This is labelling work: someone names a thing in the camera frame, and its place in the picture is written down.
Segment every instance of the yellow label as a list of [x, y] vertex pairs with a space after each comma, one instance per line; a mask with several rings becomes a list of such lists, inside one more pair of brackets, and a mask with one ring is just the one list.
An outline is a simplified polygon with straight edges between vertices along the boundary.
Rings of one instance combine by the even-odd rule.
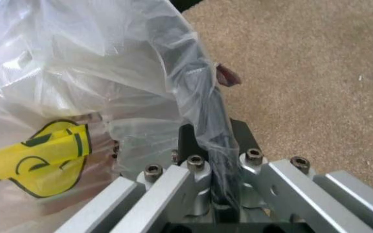
[[0, 180], [10, 179], [37, 198], [53, 196], [78, 182], [90, 153], [86, 125], [53, 121], [29, 140], [0, 150]]

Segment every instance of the plastic bag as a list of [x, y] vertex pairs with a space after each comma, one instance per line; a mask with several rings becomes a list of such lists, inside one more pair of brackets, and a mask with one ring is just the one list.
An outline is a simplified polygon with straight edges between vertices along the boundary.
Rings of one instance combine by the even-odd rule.
[[[191, 123], [209, 152], [213, 199], [238, 209], [238, 148], [213, 63], [167, 0], [0, 0], [0, 148], [25, 141], [53, 120], [93, 112], [130, 149], [125, 159], [149, 139], [160, 146], [143, 158], [163, 156], [176, 145], [160, 143], [165, 134]], [[143, 142], [137, 134], [130, 142], [122, 122], [142, 129], [137, 119], [170, 130]], [[87, 160], [77, 184], [49, 198], [0, 181], [0, 231], [87, 200], [115, 178], [108, 152]]]

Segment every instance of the black metal part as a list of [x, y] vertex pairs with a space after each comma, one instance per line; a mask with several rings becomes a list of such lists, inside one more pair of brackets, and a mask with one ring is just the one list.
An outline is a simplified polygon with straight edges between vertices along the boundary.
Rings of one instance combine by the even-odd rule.
[[192, 125], [187, 124], [181, 126], [179, 128], [178, 136], [178, 165], [194, 154], [197, 154], [208, 161], [208, 152], [198, 146], [197, 139], [195, 138], [194, 127]]
[[179, 12], [189, 9], [191, 6], [201, 2], [202, 0], [170, 0], [171, 3]]
[[250, 128], [246, 122], [231, 119], [231, 128], [233, 130], [234, 138], [240, 146], [240, 153], [246, 153], [250, 148], [260, 149], [255, 140]]
[[313, 233], [306, 223], [169, 223], [162, 233]]
[[[258, 146], [253, 134], [251, 133], [248, 125], [239, 120], [230, 119], [232, 131], [234, 137], [239, 145], [239, 153], [245, 153], [250, 148], [256, 148], [261, 151]], [[206, 161], [208, 161], [208, 152], [198, 145], [195, 138], [194, 127], [190, 124], [183, 125], [179, 129], [179, 139], [178, 139], [178, 153], [180, 165], [189, 156], [197, 154], [202, 156]], [[240, 215], [239, 212], [229, 206], [228, 201], [224, 200], [213, 200], [212, 208], [214, 213], [214, 219], [216, 222], [238, 222]]]

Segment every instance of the metal clamp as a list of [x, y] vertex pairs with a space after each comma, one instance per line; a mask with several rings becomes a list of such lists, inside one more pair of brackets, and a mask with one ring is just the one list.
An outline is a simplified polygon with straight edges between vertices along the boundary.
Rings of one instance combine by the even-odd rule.
[[203, 157], [191, 155], [181, 164], [181, 167], [188, 168], [194, 173], [195, 186], [198, 190], [198, 195], [188, 215], [201, 216], [206, 214], [210, 207], [211, 166]]

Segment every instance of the brown object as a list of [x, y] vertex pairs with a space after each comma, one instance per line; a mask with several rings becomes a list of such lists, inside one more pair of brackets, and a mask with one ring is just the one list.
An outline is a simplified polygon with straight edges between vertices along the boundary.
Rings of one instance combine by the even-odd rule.
[[263, 163], [263, 153], [256, 148], [248, 149], [246, 152], [246, 161], [253, 165], [260, 165]]
[[161, 177], [163, 169], [159, 164], [149, 164], [143, 170], [145, 180], [154, 183]]
[[270, 161], [300, 155], [373, 187], [373, 0], [204, 0], [183, 15]]
[[202, 171], [204, 169], [205, 160], [199, 155], [191, 155], [186, 159], [186, 166], [190, 171]]
[[299, 169], [304, 174], [309, 173], [310, 162], [304, 157], [294, 156], [290, 159], [290, 163], [293, 164], [297, 169]]

